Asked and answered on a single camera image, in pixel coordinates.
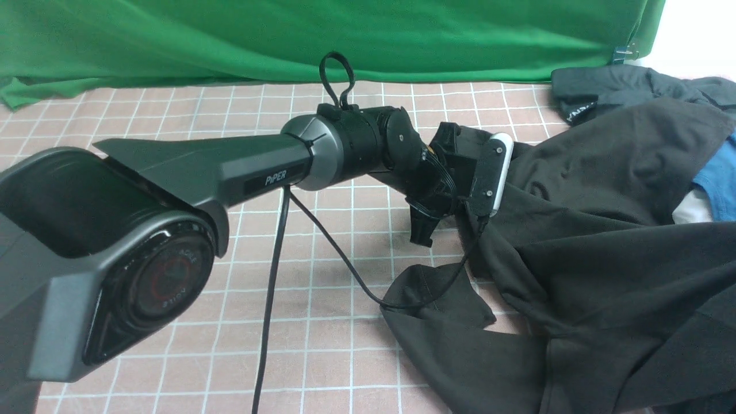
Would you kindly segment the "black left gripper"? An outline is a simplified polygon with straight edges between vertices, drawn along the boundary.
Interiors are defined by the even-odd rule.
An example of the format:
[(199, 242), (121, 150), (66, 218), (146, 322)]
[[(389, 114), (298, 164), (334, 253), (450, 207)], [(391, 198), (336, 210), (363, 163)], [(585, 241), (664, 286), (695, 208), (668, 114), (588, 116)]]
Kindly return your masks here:
[[(421, 152), (417, 167), (408, 176), (410, 242), (431, 247), (431, 236), (444, 218), (460, 210), (473, 215), (468, 210), (467, 201), (478, 150), (492, 134), (495, 133), (449, 121), (440, 123), (428, 148)], [(481, 222), (489, 218), (478, 217)]]

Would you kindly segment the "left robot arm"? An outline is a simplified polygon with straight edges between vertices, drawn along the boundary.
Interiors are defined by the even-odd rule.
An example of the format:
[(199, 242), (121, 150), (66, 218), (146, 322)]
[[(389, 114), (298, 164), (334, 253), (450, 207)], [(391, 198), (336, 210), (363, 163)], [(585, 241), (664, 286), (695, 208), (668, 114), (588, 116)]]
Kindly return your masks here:
[(228, 209), (370, 175), (404, 194), (412, 242), (465, 206), (500, 207), (512, 139), (442, 123), (425, 145), (405, 109), (320, 104), (276, 135), (106, 139), (2, 172), (2, 392), (75, 382), (165, 327), (228, 250)]

